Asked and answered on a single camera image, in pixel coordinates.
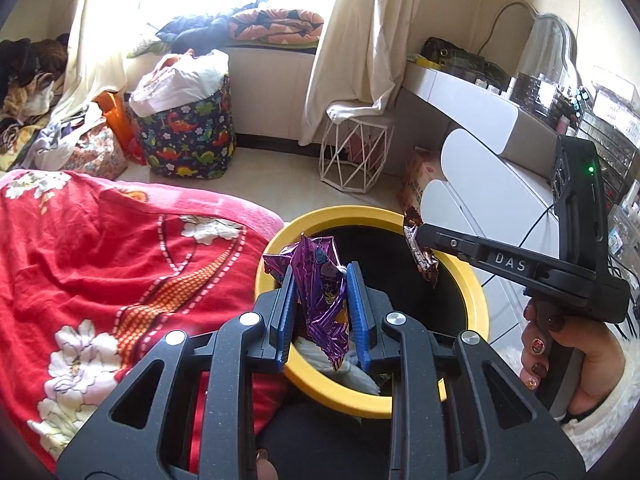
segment hand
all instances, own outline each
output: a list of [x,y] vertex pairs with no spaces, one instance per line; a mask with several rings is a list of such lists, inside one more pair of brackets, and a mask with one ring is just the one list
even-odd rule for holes
[[[549,361],[542,355],[548,341],[536,324],[534,300],[529,300],[524,317],[529,324],[522,332],[524,368],[520,378],[529,389],[535,390],[549,370]],[[580,415],[592,410],[609,396],[625,370],[625,355],[620,343],[607,325],[586,317],[552,316],[548,326],[556,342],[584,352],[580,384],[567,411]]]

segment blanket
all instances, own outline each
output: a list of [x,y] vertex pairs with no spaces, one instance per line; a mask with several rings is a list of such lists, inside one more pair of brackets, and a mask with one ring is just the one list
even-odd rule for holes
[[320,40],[322,16],[310,10],[248,9],[229,19],[233,40],[263,43],[309,44]]
[[176,16],[163,28],[156,32],[156,36],[163,42],[171,44],[171,52],[184,54],[192,49],[196,56],[204,56],[215,48],[224,46],[228,19],[236,12],[258,7],[267,0],[255,0],[243,7],[236,7],[215,16],[208,14]]
[[[274,213],[213,192],[61,171],[1,177],[0,402],[38,458],[53,470],[167,332],[211,332],[250,310],[281,227]],[[254,375],[255,431],[285,390],[284,378]]]

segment white plastic bag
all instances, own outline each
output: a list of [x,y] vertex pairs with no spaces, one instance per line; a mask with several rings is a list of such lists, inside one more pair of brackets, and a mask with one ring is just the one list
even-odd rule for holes
[[139,117],[206,99],[220,89],[228,73],[229,56],[219,50],[195,58],[183,54],[170,66],[163,66],[174,57],[164,56],[131,94],[129,104]]

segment fluffy white sleeve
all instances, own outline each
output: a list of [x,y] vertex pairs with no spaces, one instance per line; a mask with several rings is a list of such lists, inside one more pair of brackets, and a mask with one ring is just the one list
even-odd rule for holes
[[[620,345],[626,363],[618,386],[590,416],[562,427],[580,451],[587,469],[607,450],[640,399],[640,340],[623,341]],[[498,353],[516,374],[520,373],[520,350],[507,348]]]

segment chocolate wrapper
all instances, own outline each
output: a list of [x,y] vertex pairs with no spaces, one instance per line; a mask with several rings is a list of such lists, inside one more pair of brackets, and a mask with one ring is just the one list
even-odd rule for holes
[[282,282],[287,266],[293,269],[308,338],[327,355],[335,370],[348,350],[349,323],[346,270],[340,265],[334,238],[307,238],[265,254],[264,270]]
[[431,286],[435,287],[438,283],[438,264],[440,263],[433,251],[428,247],[420,247],[415,241],[415,232],[424,222],[415,207],[411,206],[404,213],[404,221],[402,222],[402,230],[404,237],[414,256],[418,272]]

